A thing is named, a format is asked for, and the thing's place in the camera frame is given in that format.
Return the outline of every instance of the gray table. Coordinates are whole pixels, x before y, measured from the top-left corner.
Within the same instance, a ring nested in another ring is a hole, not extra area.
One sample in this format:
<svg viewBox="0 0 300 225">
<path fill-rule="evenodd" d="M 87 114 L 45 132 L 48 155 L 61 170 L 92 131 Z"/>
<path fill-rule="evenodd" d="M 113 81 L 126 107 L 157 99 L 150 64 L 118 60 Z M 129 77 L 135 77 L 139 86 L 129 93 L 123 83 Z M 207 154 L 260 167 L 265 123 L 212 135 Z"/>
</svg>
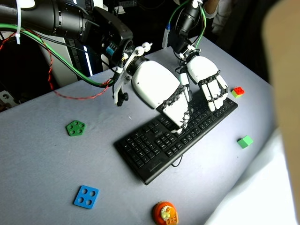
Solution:
<svg viewBox="0 0 300 225">
<path fill-rule="evenodd" d="M 131 85 L 125 87 L 129 101 L 122 107 L 113 104 L 108 90 L 86 101 L 49 93 L 0 113 L 1 224 L 147 225 L 153 224 L 151 208 L 161 200 L 177 207 L 181 224 L 203 224 L 276 124 L 272 88 L 207 39 L 200 48 L 231 88 L 241 86 L 246 93 L 234 99 L 238 109 L 184 154 L 179 167 L 169 167 L 148 186 L 113 147 L 121 136 L 158 115 Z M 170 48 L 147 57 L 172 71 L 178 65 Z M 110 76 L 105 71 L 93 79 Z M 59 92 L 82 97 L 99 89 L 76 82 Z M 65 126 L 73 120 L 87 124 L 83 136 L 67 135 Z M 245 135 L 254 143 L 241 149 L 236 141 Z M 73 205 L 81 185 L 101 190 L 91 210 Z"/>
</svg>

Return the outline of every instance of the white robotic hand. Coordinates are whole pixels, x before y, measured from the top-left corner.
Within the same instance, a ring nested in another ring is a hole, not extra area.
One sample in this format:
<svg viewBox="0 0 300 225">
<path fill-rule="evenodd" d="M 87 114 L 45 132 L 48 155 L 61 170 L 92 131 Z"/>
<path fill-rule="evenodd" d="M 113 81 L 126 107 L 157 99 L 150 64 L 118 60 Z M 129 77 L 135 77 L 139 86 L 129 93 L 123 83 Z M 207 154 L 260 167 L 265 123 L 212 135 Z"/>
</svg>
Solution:
<svg viewBox="0 0 300 225">
<path fill-rule="evenodd" d="M 132 85 L 138 96 L 151 108 L 162 111 L 178 127 L 187 126 L 190 118 L 185 86 L 167 68 L 155 61 L 145 61 L 137 69 Z"/>
<path fill-rule="evenodd" d="M 187 63 L 187 73 L 202 88 L 210 110 L 219 109 L 227 98 L 228 85 L 217 66 L 209 59 L 197 55 Z"/>
</svg>

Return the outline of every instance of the green wire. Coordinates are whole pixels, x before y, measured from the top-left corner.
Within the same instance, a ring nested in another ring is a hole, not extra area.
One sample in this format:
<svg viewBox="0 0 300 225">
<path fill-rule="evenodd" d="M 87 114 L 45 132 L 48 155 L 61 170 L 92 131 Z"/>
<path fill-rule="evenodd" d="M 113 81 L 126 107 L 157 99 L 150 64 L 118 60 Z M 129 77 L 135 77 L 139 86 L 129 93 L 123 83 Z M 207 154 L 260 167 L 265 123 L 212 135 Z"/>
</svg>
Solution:
<svg viewBox="0 0 300 225">
<path fill-rule="evenodd" d="M 0 23 L 0 28 L 5 28 L 5 29 L 12 29 L 12 30 L 17 30 L 17 26 L 16 25 L 12 25 L 12 24 L 6 24 L 6 23 Z M 25 33 L 27 35 L 29 35 L 30 37 L 32 37 L 33 39 L 37 40 L 40 44 L 44 44 L 43 41 L 36 35 L 34 35 L 33 33 L 27 31 L 27 30 L 21 30 L 21 33 Z M 51 51 L 51 53 L 53 55 L 55 55 L 56 57 L 60 58 L 62 61 L 64 61 L 68 66 L 70 66 L 77 74 L 78 76 L 80 76 L 85 82 L 91 83 L 95 86 L 103 86 L 102 83 L 98 83 L 93 81 L 92 79 L 86 77 L 84 74 L 82 74 L 80 71 L 78 71 L 75 67 L 73 67 L 67 60 L 65 60 L 63 57 L 61 57 L 56 51 L 54 51 L 54 49 L 52 49 L 48 44 L 46 44 L 46 47 Z"/>
<path fill-rule="evenodd" d="M 203 21 L 204 21 L 204 28 L 203 28 L 203 30 L 202 30 L 202 32 L 201 32 L 201 34 L 199 36 L 199 39 L 198 39 L 198 41 L 196 43 L 196 48 L 198 48 L 198 45 L 199 45 L 199 43 L 200 43 L 200 41 L 202 39 L 202 36 L 203 36 L 205 28 L 206 28 L 206 17 L 205 17 L 205 13 L 204 13 L 204 10 L 203 10 L 202 7 L 201 7 L 201 14 L 202 14 L 202 18 L 203 18 Z"/>
<path fill-rule="evenodd" d="M 173 12 L 172 15 L 171 15 L 171 18 L 169 19 L 169 24 L 171 23 L 171 20 L 172 20 L 173 16 L 175 15 L 175 13 L 177 12 L 177 10 L 180 9 L 180 8 L 181 8 L 182 6 L 184 6 L 185 4 L 187 4 L 188 2 L 189 2 L 189 0 L 183 2 L 180 6 L 178 6 L 178 7 L 174 10 L 174 12 Z"/>
</svg>

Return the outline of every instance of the person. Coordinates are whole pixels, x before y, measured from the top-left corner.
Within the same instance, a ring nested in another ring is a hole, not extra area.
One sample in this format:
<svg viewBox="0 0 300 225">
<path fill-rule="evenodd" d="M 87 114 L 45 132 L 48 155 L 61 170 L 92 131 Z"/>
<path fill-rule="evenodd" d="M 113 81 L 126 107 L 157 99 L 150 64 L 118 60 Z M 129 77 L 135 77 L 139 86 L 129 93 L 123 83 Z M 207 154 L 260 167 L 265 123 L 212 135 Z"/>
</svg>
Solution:
<svg viewBox="0 0 300 225">
<path fill-rule="evenodd" d="M 220 36 L 237 0 L 208 0 L 204 4 L 207 19 L 213 19 L 211 33 Z"/>
</svg>

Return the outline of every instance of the light strip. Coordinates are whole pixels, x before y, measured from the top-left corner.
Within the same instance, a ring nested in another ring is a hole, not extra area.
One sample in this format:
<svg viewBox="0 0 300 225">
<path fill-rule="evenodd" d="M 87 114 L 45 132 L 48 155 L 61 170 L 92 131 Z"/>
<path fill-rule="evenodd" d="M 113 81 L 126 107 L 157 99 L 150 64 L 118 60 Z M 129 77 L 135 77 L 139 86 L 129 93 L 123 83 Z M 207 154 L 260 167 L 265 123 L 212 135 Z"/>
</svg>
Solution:
<svg viewBox="0 0 300 225">
<path fill-rule="evenodd" d="M 83 46 L 84 51 L 88 51 L 88 49 L 86 48 L 86 46 Z M 86 60 L 88 62 L 88 67 L 89 67 L 89 71 L 90 71 L 90 76 L 93 76 L 93 72 L 92 72 L 92 67 L 90 66 L 90 58 L 89 58 L 89 54 L 85 53 L 85 57 Z"/>
</svg>

